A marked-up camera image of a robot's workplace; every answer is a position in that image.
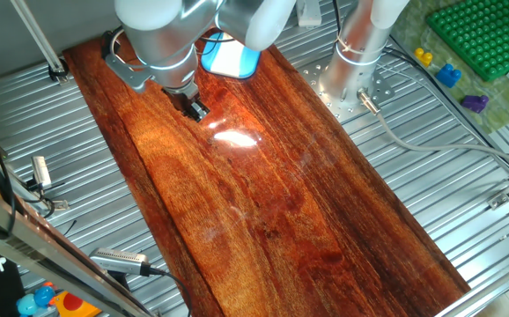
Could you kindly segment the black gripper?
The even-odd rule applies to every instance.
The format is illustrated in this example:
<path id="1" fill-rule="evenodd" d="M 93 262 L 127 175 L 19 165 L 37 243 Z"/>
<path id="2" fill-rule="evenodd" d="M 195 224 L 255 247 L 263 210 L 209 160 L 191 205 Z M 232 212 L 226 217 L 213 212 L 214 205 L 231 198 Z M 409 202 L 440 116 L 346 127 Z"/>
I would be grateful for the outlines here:
<path id="1" fill-rule="evenodd" d="M 164 87 L 163 92 L 169 97 L 174 107 L 183 115 L 200 122 L 210 110 L 199 100 L 199 88 L 195 81 L 181 87 Z"/>

